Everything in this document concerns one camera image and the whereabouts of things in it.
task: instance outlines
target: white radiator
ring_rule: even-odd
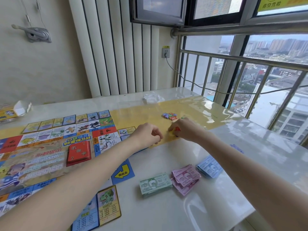
[[[157,89],[159,27],[132,24],[128,0],[69,0],[92,97]]]

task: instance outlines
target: yellow arrow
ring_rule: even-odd
[[[125,177],[125,176],[127,176],[129,174],[129,168],[128,168],[127,164],[122,165],[122,170],[123,171],[118,172],[117,175],[115,175],[115,177],[123,178],[123,177]]]

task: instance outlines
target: table surface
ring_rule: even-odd
[[[118,109],[118,102],[141,100],[150,93],[159,94],[165,100],[198,96],[185,88],[171,88],[40,105],[0,129],[71,114]],[[308,151],[305,148],[247,119],[231,121],[210,131],[307,192]],[[132,155],[129,161],[135,177],[117,184],[122,216],[97,230],[230,230],[255,210],[224,171],[214,180],[202,178],[184,198],[175,188],[145,199],[140,193],[140,180],[160,172],[170,173],[189,163],[195,165],[208,155],[199,145],[183,139]]]

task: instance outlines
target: electrical outlet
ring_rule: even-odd
[[[161,57],[165,58],[165,53],[166,53],[166,57],[170,58],[170,47],[169,46],[164,46],[164,47],[168,47],[168,48],[163,48]]]

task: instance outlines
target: hand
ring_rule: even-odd
[[[175,136],[179,136],[185,140],[197,143],[201,136],[203,136],[207,131],[204,127],[199,124],[189,120],[188,118],[181,118],[176,122],[172,123],[168,128],[168,131],[173,131]]]
[[[163,139],[163,134],[157,126],[144,123],[129,136],[130,139],[135,139],[139,150],[145,149],[153,144],[158,144]]]

